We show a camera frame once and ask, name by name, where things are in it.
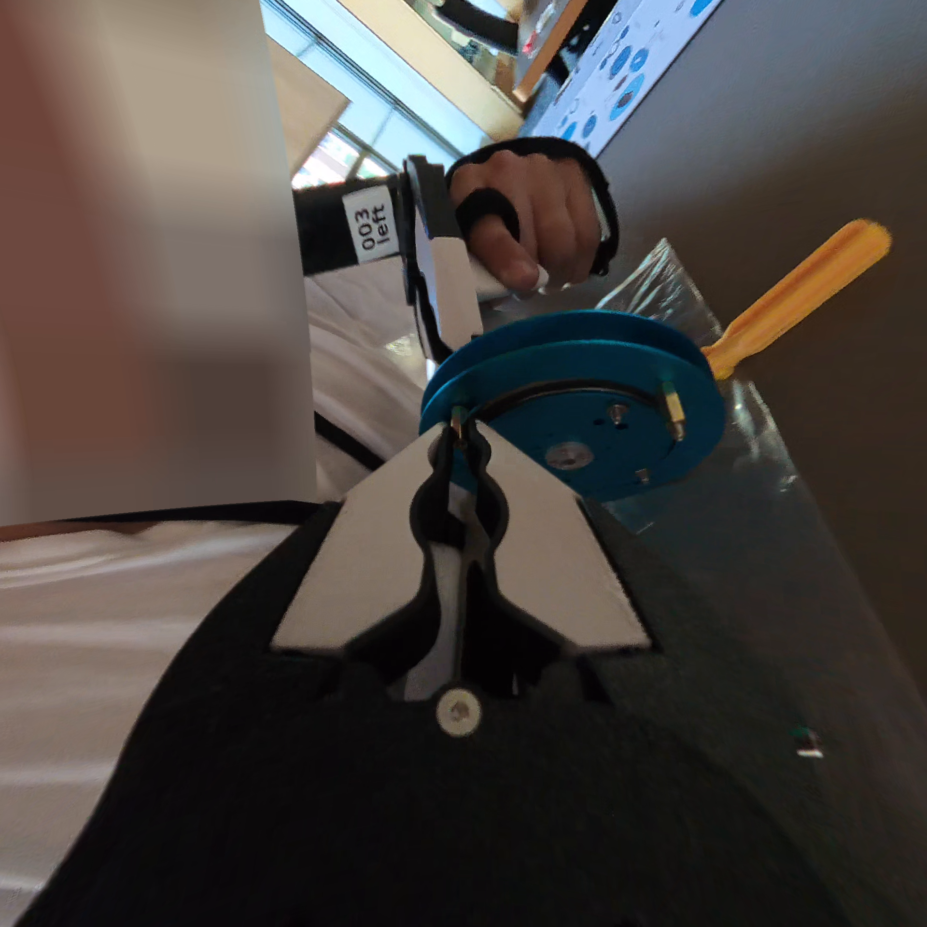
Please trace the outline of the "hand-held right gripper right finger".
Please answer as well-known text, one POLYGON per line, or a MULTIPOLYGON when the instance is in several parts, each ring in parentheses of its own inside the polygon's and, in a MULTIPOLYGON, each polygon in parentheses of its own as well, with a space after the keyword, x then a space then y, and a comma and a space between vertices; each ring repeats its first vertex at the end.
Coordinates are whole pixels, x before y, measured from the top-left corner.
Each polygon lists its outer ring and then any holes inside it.
POLYGON ((502 604, 573 654, 653 642, 580 497, 486 423, 467 425, 486 566, 502 604))

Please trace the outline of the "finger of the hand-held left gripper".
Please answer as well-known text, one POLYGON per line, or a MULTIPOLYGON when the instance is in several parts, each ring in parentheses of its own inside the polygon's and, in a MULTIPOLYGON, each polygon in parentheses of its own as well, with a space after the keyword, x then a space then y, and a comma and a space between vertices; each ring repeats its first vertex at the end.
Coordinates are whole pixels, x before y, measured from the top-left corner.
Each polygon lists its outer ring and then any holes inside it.
POLYGON ((431 256, 423 193, 443 189, 444 168, 423 155, 407 156, 400 173, 400 258, 403 289, 425 358, 441 365, 452 353, 438 331, 435 298, 429 295, 425 258, 431 256))
POLYGON ((464 241, 427 239, 427 353, 434 363, 484 333, 475 288, 464 241))

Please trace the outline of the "blue round turntable base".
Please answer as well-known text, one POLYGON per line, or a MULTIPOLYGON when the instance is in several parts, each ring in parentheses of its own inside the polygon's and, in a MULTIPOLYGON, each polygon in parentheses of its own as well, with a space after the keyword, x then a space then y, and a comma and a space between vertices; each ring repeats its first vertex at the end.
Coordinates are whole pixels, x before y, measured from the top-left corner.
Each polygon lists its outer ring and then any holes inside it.
POLYGON ((686 478, 726 427, 719 386, 688 336, 607 309, 541 315, 472 339, 428 382, 419 433, 449 423, 454 408, 600 503, 686 478))

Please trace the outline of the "large window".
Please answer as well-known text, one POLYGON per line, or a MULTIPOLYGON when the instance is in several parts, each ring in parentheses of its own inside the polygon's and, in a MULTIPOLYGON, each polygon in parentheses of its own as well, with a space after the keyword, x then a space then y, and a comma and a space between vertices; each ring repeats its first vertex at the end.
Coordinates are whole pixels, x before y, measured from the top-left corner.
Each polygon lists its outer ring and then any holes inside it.
POLYGON ((449 167, 486 142, 339 2, 261 1, 261 15, 272 40, 349 102, 298 170, 295 189, 384 177, 408 155, 449 167))

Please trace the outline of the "yellow-handled screwdriver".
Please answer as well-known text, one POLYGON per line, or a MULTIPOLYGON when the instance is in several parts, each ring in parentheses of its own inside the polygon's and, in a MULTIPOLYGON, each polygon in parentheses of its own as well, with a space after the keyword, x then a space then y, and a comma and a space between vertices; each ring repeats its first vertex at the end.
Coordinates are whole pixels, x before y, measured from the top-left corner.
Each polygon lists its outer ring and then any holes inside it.
POLYGON ((715 379, 731 378, 739 363, 764 351, 852 284, 888 255, 892 239, 885 226, 868 219, 842 226, 702 349, 715 379))

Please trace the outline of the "clear plastic bag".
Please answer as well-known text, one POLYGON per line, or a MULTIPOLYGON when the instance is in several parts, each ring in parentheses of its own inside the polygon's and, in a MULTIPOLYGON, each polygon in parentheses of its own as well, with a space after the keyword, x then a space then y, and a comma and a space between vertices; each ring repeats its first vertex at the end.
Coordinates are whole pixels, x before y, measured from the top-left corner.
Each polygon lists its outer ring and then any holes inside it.
POLYGON ((853 925, 925 925, 925 705, 748 379, 683 481, 607 504, 693 593, 669 720, 771 812, 853 925), (817 732, 823 759, 792 731, 817 732))

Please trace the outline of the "white tray of blue parts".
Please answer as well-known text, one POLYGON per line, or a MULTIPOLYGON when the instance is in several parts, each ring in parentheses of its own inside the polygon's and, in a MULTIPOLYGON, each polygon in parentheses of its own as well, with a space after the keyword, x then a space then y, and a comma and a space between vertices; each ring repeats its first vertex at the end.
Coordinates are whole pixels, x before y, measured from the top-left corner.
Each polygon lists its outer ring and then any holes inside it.
POLYGON ((602 154, 721 1, 617 2, 528 133, 602 154))

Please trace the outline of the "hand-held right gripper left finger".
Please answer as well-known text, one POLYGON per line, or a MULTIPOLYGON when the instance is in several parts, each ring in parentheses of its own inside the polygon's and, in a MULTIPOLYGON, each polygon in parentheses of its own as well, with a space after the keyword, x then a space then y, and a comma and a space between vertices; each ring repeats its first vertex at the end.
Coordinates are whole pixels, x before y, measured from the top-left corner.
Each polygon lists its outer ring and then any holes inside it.
POLYGON ((427 654, 441 623, 432 546, 455 545, 455 432, 436 425, 352 489, 272 639, 301 654, 427 654))

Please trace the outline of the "person's left hand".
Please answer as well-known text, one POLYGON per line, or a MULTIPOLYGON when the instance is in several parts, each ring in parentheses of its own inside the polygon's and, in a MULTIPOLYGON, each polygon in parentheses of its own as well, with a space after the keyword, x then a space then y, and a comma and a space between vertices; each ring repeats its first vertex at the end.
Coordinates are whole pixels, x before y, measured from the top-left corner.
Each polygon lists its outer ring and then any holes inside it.
POLYGON ((539 288, 540 271, 554 290, 583 284, 591 276, 601 226, 590 180, 573 159, 544 154, 493 153, 481 164, 458 168, 449 184, 457 207, 475 191, 491 189, 516 210, 519 236, 488 215, 465 236, 468 250, 515 293, 539 288))

